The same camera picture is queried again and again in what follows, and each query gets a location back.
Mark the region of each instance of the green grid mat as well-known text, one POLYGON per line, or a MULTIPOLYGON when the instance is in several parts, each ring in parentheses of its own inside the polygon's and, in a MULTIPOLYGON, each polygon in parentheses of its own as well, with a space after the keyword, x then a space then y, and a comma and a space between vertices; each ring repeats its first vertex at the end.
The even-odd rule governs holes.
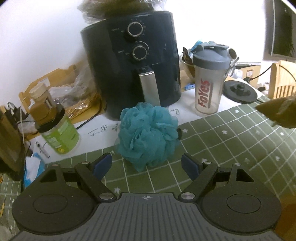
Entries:
MULTIPOLYGON (((191 180, 181 167, 181 156, 189 153, 202 160, 231 167, 240 163, 278 197, 296 194, 296 132, 272 122, 255 110, 257 104, 240 105, 229 110, 187 122, 175 155, 162 165, 147 167, 138 173, 114 146, 59 161, 61 167, 74 167, 82 161, 95 161, 102 154, 112 154, 112 167, 102 182, 117 196, 121 192, 173 192, 180 194, 191 180)), ((7 176, 1 185, 0 198, 6 197, 1 224, 13 234, 18 229, 11 215, 11 204, 20 190, 19 182, 7 176)))

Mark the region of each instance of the blue bath pouf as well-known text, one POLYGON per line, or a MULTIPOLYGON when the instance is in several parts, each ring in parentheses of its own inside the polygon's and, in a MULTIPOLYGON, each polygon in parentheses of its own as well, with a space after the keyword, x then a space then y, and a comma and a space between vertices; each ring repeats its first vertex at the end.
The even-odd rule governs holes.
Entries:
POLYGON ((120 115, 117 151, 141 172, 174 154, 178 140, 178 119, 168 109, 148 103, 124 109, 120 115))

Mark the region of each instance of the air fryer handle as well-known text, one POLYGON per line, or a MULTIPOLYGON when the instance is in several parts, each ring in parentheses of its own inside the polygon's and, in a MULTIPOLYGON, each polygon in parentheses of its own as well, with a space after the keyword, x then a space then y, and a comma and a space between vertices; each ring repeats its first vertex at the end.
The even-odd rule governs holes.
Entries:
POLYGON ((138 69, 144 100, 153 106, 160 106, 159 94, 154 71, 145 66, 138 69))

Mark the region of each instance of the black lid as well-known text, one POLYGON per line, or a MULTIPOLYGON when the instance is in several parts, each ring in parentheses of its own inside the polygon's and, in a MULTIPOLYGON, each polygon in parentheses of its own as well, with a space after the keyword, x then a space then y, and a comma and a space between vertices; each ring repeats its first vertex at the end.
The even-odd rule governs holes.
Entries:
POLYGON ((54 120, 47 122, 41 126, 39 126, 35 122, 35 128, 40 133, 47 132, 47 131, 51 130, 52 128, 54 128, 61 121, 61 119, 64 117, 64 115, 65 115, 64 107, 61 104, 57 104, 57 115, 54 118, 54 120))
POLYGON ((224 82, 223 94, 228 99, 242 104, 251 104, 258 98, 256 91, 251 86, 236 80, 224 82))

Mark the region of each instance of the timer dial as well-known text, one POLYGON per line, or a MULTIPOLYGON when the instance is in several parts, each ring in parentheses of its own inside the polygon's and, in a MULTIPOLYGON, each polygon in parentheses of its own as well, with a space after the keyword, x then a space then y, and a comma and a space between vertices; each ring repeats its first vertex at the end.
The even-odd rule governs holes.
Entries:
POLYGON ((142 45, 138 45, 133 49, 132 55, 135 60, 143 60, 147 56, 147 49, 142 45))
POLYGON ((128 25, 128 34, 132 37, 138 37, 143 32, 143 26, 139 22, 132 22, 128 25))

